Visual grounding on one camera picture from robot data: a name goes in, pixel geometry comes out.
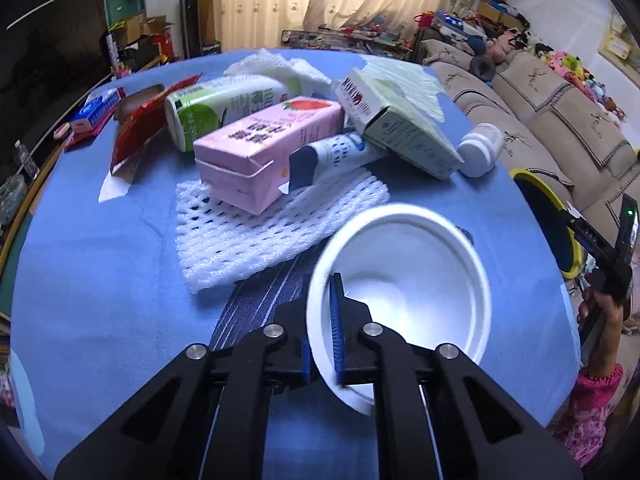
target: floral pink clothing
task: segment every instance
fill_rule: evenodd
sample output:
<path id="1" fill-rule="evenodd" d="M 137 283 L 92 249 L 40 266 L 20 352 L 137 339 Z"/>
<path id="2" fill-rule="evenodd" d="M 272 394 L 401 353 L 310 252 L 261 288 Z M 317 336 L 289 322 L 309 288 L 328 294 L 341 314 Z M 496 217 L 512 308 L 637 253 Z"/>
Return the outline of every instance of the floral pink clothing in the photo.
<path id="1" fill-rule="evenodd" d="M 604 441 L 604 426 L 609 416 L 609 401 L 616 393 L 623 369 L 616 365 L 605 379 L 591 379 L 580 370 L 578 380 L 569 396 L 569 408 L 558 422 L 554 437 L 567 449 L 575 461 L 584 466 Z"/>

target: blue tablecloth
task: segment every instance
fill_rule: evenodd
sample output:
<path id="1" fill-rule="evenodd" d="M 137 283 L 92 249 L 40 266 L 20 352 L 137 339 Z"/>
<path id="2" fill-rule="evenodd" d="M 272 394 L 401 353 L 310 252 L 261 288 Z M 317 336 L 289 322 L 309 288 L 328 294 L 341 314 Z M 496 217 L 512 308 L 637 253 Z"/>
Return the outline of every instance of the blue tablecloth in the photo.
<path id="1" fill-rule="evenodd" d="M 118 82 L 127 93 L 194 73 L 221 75 L 248 52 L 179 62 Z M 355 54 L 283 51 L 331 78 L 363 67 Z M 444 94 L 444 133 L 471 124 Z M 150 143 L 129 192 L 98 203 L 116 125 L 63 154 L 22 250 L 15 280 L 12 366 L 19 415 L 49 472 L 111 412 L 192 342 L 208 342 L 233 286 L 193 295 L 178 267 L 175 185 L 197 178 L 193 154 L 168 135 Z M 554 258 L 500 165 L 483 178 L 438 182 L 409 164 L 372 170 L 392 200 L 429 207 L 473 235 L 493 295 L 481 366 L 540 423 L 571 390 L 577 333 Z M 271 403 L 264 478 L 376 478 L 374 423 L 319 381 Z"/>

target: black tv screen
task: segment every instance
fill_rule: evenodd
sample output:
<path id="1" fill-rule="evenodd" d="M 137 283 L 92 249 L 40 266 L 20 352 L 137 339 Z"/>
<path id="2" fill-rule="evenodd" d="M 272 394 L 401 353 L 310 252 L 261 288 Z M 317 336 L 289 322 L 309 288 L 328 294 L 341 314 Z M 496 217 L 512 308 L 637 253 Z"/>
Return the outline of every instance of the black tv screen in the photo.
<path id="1" fill-rule="evenodd" d="M 0 184 L 18 169 L 15 141 L 34 150 L 109 75 L 100 49 L 106 29 L 104 0 L 51 0 L 9 25 L 0 42 Z M 45 151 L 34 153 L 36 162 Z"/>

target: sofa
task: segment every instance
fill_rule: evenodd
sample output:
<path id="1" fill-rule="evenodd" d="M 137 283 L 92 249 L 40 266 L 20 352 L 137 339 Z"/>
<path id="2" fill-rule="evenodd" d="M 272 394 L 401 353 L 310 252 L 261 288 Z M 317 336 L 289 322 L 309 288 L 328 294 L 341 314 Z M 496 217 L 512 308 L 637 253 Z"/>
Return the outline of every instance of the sofa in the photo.
<path id="1" fill-rule="evenodd" d="M 473 124 L 505 132 L 506 169 L 537 174 L 615 244 L 622 194 L 640 200 L 640 162 L 609 118 L 529 52 L 511 52 L 490 88 L 467 71 L 465 52 L 438 40 L 423 41 L 421 50 L 422 63 Z"/>

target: pink box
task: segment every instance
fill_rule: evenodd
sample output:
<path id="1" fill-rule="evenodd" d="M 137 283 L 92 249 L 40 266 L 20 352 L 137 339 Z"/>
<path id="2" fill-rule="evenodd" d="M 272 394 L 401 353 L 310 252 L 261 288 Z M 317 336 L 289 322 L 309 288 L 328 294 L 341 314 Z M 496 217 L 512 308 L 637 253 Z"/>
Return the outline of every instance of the pink box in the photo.
<path id="1" fill-rule="evenodd" d="M 289 155 L 342 131 L 340 104 L 297 97 L 228 124 L 193 143 L 200 178 L 211 193 L 260 214 L 289 180 Z"/>

